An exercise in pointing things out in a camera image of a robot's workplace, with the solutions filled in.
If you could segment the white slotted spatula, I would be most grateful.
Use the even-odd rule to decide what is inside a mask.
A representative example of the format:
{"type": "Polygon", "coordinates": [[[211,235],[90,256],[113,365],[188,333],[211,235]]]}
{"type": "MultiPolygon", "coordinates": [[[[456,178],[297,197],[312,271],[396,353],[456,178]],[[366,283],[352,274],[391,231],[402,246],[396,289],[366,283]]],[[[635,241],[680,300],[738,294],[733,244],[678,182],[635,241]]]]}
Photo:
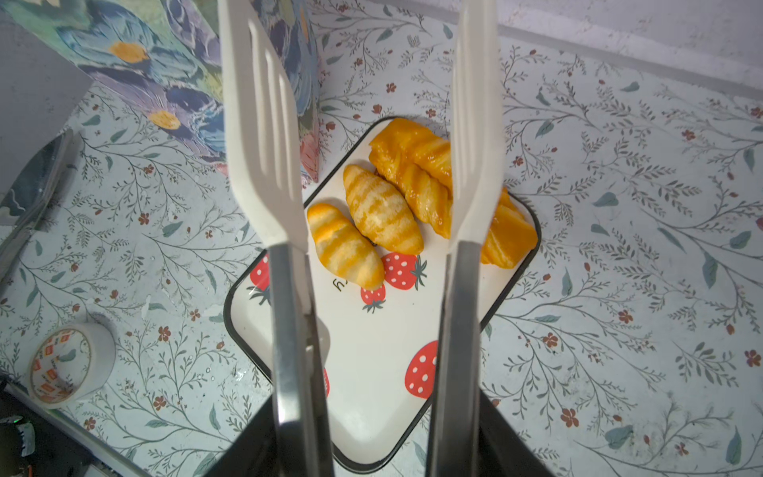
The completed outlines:
{"type": "Polygon", "coordinates": [[[230,186],[270,260],[273,394],[252,428],[262,446],[240,457],[245,473],[329,476],[332,439],[320,350],[311,258],[365,289],[381,287],[379,246],[418,254],[418,221],[449,240],[439,343],[415,360],[409,387],[433,397],[426,472],[477,472],[480,370],[479,275],[483,244],[502,193],[503,135],[497,85],[496,5],[466,1],[458,24],[452,81],[450,181],[441,184],[395,145],[387,130],[372,166],[347,166],[349,212],[305,208],[296,99],[258,12],[247,1],[218,5],[230,186]]]}

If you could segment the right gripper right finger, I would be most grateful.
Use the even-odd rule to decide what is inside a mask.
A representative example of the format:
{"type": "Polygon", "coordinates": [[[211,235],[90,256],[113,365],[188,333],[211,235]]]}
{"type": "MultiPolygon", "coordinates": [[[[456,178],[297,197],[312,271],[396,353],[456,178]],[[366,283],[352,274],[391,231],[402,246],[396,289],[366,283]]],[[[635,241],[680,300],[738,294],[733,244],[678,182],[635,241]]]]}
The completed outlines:
{"type": "Polygon", "coordinates": [[[478,438],[478,476],[554,476],[485,393],[480,393],[478,438]]]}

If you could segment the floral paper bag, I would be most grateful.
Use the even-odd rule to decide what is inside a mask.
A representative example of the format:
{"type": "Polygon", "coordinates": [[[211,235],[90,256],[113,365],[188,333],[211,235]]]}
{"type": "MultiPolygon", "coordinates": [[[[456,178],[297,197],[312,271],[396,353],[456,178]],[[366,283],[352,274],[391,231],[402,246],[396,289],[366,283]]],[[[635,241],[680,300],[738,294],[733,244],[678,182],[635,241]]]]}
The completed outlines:
{"type": "MultiPolygon", "coordinates": [[[[292,84],[301,174],[319,178],[319,55],[305,1],[254,1],[292,84]]],[[[4,1],[3,12],[157,127],[226,167],[214,1],[4,1]]]]}

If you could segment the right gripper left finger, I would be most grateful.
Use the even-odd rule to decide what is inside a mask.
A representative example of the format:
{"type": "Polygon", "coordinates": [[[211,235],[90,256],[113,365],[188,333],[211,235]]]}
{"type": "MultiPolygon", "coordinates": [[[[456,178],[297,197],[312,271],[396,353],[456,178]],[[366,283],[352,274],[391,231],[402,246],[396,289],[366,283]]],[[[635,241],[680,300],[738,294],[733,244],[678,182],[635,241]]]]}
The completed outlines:
{"type": "Polygon", "coordinates": [[[232,446],[222,454],[206,477],[277,475],[277,440],[272,397],[269,397],[232,446]]]}

